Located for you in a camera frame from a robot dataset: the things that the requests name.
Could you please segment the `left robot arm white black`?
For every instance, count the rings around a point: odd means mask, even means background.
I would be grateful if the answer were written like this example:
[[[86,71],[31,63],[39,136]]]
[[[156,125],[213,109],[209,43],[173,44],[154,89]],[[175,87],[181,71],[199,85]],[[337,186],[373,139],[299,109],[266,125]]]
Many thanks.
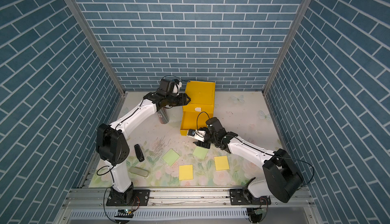
[[[110,124],[101,124],[97,128],[96,151],[101,160],[109,167],[113,179],[112,188],[120,194],[133,188],[126,167],[130,153],[127,139],[147,118],[165,107],[185,106],[191,102],[186,93],[160,95],[150,92],[131,111]]]

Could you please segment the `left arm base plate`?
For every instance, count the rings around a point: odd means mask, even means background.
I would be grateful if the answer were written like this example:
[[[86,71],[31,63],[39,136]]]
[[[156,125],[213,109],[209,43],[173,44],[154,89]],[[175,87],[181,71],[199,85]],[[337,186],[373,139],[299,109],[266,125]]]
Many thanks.
[[[150,197],[150,190],[130,189],[124,193],[120,193],[113,188],[110,189],[110,194],[106,202],[107,206],[147,206]]]

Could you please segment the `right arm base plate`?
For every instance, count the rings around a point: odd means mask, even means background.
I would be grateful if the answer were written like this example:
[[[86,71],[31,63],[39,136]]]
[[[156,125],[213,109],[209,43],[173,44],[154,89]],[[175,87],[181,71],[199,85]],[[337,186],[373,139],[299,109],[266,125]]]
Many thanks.
[[[269,196],[254,197],[245,188],[232,188],[229,190],[231,205],[271,205]]]

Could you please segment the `yellow drawer cabinet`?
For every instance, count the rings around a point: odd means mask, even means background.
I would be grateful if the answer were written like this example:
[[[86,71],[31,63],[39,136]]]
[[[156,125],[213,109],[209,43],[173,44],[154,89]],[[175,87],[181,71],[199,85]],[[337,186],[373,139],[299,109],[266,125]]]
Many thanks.
[[[214,113],[215,83],[190,81],[186,85],[185,93],[191,101],[183,107],[184,112]]]

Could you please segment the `yellow drawer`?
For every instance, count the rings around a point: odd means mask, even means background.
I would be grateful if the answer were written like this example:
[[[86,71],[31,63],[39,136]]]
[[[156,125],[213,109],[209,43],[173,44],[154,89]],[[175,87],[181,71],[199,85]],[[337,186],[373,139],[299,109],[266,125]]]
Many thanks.
[[[206,121],[213,117],[213,112],[183,112],[180,134],[186,136],[189,129],[206,127]]]

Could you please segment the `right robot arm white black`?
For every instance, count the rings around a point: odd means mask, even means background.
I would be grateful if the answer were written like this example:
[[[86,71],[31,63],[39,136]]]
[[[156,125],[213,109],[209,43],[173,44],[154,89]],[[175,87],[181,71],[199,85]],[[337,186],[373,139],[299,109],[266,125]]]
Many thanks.
[[[234,132],[211,132],[206,128],[189,129],[187,136],[196,140],[195,145],[216,148],[229,154],[240,156],[263,169],[265,180],[253,177],[236,195],[240,203],[263,204],[262,197],[272,195],[282,203],[287,203],[303,183],[303,176],[294,160],[283,150],[271,151],[259,148],[244,140]]]

